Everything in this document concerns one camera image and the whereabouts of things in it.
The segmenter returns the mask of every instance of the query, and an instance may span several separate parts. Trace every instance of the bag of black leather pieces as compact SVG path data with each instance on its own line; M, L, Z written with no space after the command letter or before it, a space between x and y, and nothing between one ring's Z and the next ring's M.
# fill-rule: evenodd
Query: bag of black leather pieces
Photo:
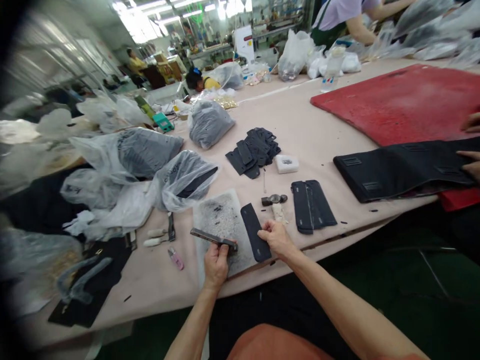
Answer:
M193 112L188 116L190 139L202 147L209 149L235 125L235 120L215 101L201 100L195 104Z
M218 170L219 165L184 150L157 171L147 197L158 210L182 212L207 195Z
M69 141L95 170L117 184L153 179L184 143L181 137L143 127Z

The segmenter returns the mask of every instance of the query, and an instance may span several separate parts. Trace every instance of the yellow shirt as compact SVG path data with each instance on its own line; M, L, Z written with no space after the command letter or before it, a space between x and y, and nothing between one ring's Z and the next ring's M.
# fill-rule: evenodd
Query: yellow shirt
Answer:
M205 76L203 78L205 89L220 89L220 84L218 81L212 79L211 77Z

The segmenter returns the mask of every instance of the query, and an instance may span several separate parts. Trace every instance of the green floor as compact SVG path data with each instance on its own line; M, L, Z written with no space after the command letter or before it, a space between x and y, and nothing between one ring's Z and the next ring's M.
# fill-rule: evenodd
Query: green floor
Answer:
M432 359L470 359L478 352L480 267L459 253L427 253L447 300L416 245L446 245L427 228L377 232L322 260L333 276L382 311ZM104 346L97 359L163 359L190 309L137 320L132 336Z

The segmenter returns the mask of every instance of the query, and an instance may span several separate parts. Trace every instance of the red cutting mat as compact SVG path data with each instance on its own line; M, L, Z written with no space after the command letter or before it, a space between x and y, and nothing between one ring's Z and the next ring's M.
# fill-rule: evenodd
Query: red cutting mat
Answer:
M479 135L460 130L480 106L480 75L466 71L417 64L314 96L310 102L380 146ZM447 211L480 203L478 188L439 195Z

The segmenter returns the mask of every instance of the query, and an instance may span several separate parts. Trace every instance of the orange clothing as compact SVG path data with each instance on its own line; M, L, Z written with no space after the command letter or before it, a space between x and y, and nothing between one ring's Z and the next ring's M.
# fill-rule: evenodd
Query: orange clothing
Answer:
M246 331L236 341L227 360L333 360L325 351L304 338L281 328L260 324ZM393 360L379 357L377 360ZM422 360L409 355L401 360Z

